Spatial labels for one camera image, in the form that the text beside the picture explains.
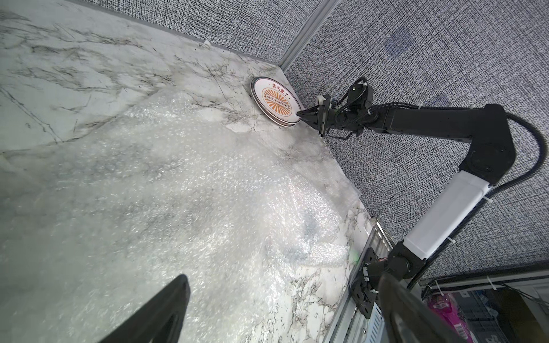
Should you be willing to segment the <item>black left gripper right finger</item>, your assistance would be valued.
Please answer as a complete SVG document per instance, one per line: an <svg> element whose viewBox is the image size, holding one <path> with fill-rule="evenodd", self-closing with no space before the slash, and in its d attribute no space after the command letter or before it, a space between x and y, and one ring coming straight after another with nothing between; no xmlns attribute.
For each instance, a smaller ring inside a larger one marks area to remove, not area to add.
<svg viewBox="0 0 549 343"><path fill-rule="evenodd" d="M464 342L391 274L379 283L379 306L390 342Z"/></svg>

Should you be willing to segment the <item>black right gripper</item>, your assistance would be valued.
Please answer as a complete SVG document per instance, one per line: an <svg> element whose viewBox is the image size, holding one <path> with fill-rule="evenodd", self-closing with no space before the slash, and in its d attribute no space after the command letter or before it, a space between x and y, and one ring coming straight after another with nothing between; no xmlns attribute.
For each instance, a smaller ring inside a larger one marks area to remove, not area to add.
<svg viewBox="0 0 549 343"><path fill-rule="evenodd" d="M319 110L319 106L304 109L297 113L301 121L319 131L321 137L335 137L330 134L332 129L347 131L346 137L360 136L365 129L365 123L372 119L373 115L369 110L372 102L367 99L359 99L345 104L340 108L336 107L336 101L332 100L330 110Z"/></svg>

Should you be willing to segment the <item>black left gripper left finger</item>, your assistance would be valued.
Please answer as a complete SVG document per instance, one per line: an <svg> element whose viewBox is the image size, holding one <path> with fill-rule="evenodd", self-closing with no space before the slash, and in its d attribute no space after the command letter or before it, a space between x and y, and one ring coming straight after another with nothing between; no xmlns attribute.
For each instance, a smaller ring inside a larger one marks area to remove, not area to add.
<svg viewBox="0 0 549 343"><path fill-rule="evenodd" d="M190 295L187 276L180 274L102 342L178 342Z"/></svg>

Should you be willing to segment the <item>clear bubble wrap sheet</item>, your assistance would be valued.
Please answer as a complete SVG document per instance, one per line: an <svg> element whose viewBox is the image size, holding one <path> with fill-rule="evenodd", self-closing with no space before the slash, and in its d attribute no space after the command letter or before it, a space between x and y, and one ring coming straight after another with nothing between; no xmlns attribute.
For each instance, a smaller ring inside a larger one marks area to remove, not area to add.
<svg viewBox="0 0 549 343"><path fill-rule="evenodd" d="M1 341L98 342L184 274L181 342L321 342L358 206L311 128L160 91L1 155Z"/></svg>

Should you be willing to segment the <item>orange sunburst dinner plate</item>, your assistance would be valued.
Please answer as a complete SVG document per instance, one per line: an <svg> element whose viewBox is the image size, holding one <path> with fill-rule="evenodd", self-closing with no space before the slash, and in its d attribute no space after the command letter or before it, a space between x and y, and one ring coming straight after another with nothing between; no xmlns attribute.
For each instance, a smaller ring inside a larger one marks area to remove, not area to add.
<svg viewBox="0 0 549 343"><path fill-rule="evenodd" d="M254 99L255 103L259 107L259 109L265 114L270 120L272 120L274 123L280 125L281 127L294 127L296 123L290 123L283 121L279 118L277 118L274 114L270 114L269 111L260 103L259 97L254 92L254 87L250 84L250 94L252 98Z"/></svg>

